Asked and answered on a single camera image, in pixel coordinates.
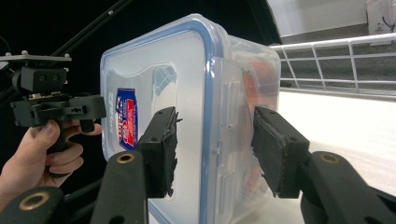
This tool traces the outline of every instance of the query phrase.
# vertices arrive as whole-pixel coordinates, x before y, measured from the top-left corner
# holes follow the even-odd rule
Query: human hand
[[[82,145],[68,141],[76,134],[83,133],[78,120],[63,123],[67,149],[47,155],[49,149],[60,135],[58,124],[49,120],[44,127],[30,128],[21,140],[15,154],[7,161],[0,175],[0,211],[4,206],[28,189],[41,186],[59,187],[83,163],[80,157]],[[96,135],[102,127],[94,124],[94,131],[83,133]],[[68,174],[53,178],[53,174]]]

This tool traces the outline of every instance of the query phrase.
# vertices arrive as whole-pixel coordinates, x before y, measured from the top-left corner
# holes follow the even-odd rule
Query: brass screw insert
[[[46,191],[31,194],[20,202],[20,209],[24,211],[33,210],[44,204],[49,198],[50,195]]]

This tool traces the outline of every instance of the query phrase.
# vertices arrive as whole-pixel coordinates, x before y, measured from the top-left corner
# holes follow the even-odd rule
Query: plastic food container
[[[280,60],[193,14],[107,50],[101,61],[103,151],[134,146],[153,114],[175,106],[172,197],[149,200],[161,223],[231,223],[265,202],[252,154],[254,105],[277,110]]]

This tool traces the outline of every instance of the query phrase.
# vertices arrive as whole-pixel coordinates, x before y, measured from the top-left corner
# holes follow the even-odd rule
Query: label on container
[[[137,144],[137,103],[134,89],[118,89],[116,101],[119,144],[134,150]]]

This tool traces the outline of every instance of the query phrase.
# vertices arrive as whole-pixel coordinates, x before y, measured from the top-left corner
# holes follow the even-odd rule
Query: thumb
[[[59,125],[54,120],[49,120],[43,128],[30,128],[16,152],[18,159],[22,162],[41,159],[58,140],[59,134]]]

